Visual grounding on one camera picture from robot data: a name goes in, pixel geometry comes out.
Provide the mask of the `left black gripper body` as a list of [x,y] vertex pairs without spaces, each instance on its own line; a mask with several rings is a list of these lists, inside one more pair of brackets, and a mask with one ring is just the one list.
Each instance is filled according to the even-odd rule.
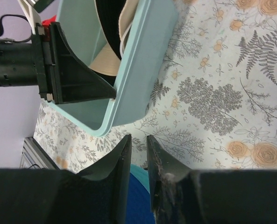
[[32,43],[0,39],[0,87],[39,87],[41,98],[52,101],[51,78],[48,74],[50,32],[48,26],[36,25]]

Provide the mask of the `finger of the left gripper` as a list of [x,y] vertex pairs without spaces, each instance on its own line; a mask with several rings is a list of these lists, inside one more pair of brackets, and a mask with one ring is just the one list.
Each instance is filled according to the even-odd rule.
[[49,26],[52,59],[51,83],[55,104],[116,97],[116,90],[87,67],[70,48],[60,23]]

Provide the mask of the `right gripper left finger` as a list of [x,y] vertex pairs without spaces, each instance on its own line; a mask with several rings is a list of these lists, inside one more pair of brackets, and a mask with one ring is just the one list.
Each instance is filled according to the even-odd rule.
[[131,135],[94,164],[64,169],[1,169],[0,224],[123,224]]

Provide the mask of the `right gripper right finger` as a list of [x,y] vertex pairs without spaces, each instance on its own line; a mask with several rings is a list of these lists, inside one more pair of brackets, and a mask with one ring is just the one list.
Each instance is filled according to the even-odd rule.
[[157,224],[277,224],[276,169],[190,169],[147,137]]

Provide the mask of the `dark blue bucket hat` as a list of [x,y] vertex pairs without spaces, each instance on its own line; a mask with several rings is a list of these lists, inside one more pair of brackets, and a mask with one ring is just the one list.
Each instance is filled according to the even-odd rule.
[[150,193],[130,173],[126,224],[155,224],[154,214],[150,207]]

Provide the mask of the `teal bucket hat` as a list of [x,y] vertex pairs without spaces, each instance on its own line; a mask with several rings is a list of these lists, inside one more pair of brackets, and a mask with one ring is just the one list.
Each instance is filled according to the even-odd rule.
[[137,165],[131,164],[130,173],[144,186],[148,193],[150,193],[148,171]]

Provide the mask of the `red cloth hat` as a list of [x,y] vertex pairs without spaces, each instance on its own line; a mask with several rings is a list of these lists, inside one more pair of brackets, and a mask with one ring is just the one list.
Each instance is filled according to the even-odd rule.
[[42,21],[42,25],[44,26],[44,27],[48,27],[52,22],[55,22],[56,21],[56,15],[54,15],[54,16],[52,16],[51,18],[49,18],[49,19],[46,19],[46,20],[43,20]]

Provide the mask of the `black beige cap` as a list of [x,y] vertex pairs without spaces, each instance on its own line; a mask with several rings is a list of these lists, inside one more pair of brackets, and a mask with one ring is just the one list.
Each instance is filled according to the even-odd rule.
[[89,68],[100,76],[113,78],[118,75],[128,34],[139,1],[96,0],[94,2],[106,44]]

